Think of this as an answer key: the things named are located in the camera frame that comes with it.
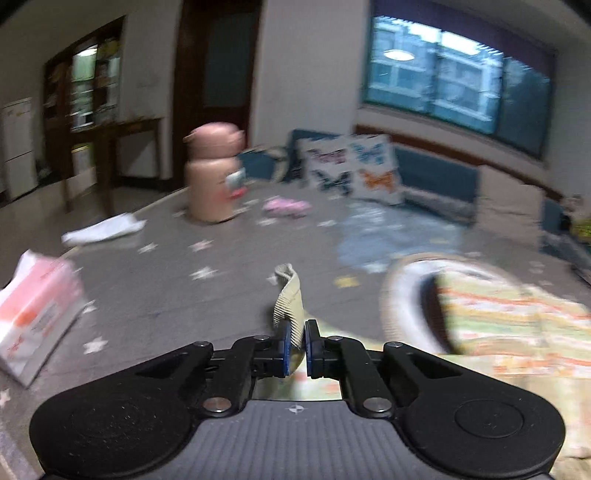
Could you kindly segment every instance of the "crosshair marking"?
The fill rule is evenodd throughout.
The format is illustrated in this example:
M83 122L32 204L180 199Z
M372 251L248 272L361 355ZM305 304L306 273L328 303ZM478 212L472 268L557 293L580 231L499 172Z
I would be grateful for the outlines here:
M289 407L288 410L297 415L298 413L302 413L305 410L305 408L302 407L301 405L296 404L296 405L292 405L291 407Z

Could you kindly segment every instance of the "gray ribbed surface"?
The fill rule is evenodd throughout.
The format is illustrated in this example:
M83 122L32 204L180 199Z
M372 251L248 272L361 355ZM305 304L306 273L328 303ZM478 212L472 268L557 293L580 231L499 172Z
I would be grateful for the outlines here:
M300 405L298 413L290 410ZM344 401L251 400L241 414L204 422L168 465L142 480L448 480L420 462L391 424Z

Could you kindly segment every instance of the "window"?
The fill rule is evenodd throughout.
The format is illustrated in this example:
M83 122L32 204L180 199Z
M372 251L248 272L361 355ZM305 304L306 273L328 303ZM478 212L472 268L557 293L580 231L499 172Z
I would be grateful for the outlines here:
M364 94L366 102L451 122L539 158L551 82L497 48L381 15L372 23Z

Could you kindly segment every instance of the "white paper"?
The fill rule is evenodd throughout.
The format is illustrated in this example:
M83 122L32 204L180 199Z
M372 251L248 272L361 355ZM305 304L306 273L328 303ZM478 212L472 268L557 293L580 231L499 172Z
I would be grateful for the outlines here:
M131 213L123 213L82 230L68 232L61 241L68 247L92 244L139 232L145 224L146 220L136 220Z

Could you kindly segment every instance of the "toy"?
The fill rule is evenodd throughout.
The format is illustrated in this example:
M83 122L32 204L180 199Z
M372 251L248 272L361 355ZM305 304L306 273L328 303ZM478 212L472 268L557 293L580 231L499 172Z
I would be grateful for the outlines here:
M212 123L193 130L185 180L189 213L194 220L219 223L233 218L235 200L246 193L245 170L235 157L244 147L244 132L232 124Z
M285 199L282 197L267 200L262 207L270 215L293 216L296 218L305 216L310 208L311 205L303 200Z

